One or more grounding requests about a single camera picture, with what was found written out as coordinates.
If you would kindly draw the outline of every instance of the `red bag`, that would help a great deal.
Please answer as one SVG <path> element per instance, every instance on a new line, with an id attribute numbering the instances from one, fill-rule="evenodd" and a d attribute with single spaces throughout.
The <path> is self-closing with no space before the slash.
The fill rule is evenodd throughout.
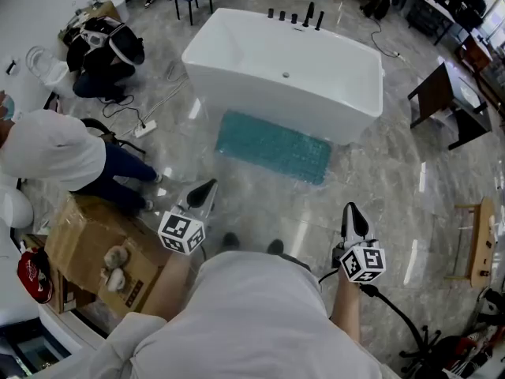
<path id="1" fill-rule="evenodd" d="M 28 293 L 38 302 L 47 303 L 53 295 L 49 261 L 43 249 L 28 249 L 17 263 L 17 276 Z"/>

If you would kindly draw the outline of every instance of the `power strip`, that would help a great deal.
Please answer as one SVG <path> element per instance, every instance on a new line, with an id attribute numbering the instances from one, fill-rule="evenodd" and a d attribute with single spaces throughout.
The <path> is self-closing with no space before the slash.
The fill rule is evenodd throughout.
<path id="1" fill-rule="evenodd" d="M 137 128 L 135 128 L 135 137 L 138 139 L 140 137 L 144 137 L 148 133 L 152 132 L 155 130 L 157 127 L 156 121 L 153 119 L 152 121 L 149 121 L 148 123 L 145 124 L 145 128 L 142 127 L 142 125 L 139 123 Z"/>

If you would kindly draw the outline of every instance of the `wooden stool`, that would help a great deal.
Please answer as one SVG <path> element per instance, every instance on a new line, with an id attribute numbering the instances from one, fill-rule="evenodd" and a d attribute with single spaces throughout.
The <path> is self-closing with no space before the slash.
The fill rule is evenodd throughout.
<path id="1" fill-rule="evenodd" d="M 469 268 L 464 276 L 446 276 L 447 280 L 469 280 L 472 287 L 486 287 L 491 278 L 492 254 L 495 249 L 495 235 L 490 234 L 489 218 L 495 215 L 492 199 L 484 197 L 480 204 L 455 205 L 456 209 L 468 209 L 473 213 L 472 244 L 469 251 Z"/>

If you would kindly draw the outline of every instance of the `white freestanding bathtub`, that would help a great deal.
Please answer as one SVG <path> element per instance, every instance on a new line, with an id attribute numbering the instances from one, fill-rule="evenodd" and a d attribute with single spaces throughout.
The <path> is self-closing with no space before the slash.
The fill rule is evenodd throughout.
<path id="1" fill-rule="evenodd" d="M 182 54 L 200 102 L 338 144 L 382 114 L 378 51 L 301 22 L 218 9 Z"/>

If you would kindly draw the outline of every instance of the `faucet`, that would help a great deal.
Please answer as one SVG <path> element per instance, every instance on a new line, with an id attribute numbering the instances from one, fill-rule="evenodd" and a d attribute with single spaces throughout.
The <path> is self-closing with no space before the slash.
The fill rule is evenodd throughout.
<path id="1" fill-rule="evenodd" d="M 324 11 L 319 13 L 319 18 L 317 19 L 316 31 L 319 31 L 321 23 L 323 22 Z"/>
<path id="2" fill-rule="evenodd" d="M 307 16 L 305 17 L 305 22 L 302 24 L 304 27 L 309 26 L 309 18 L 314 17 L 314 2 L 310 2 L 309 9 L 307 10 Z"/>

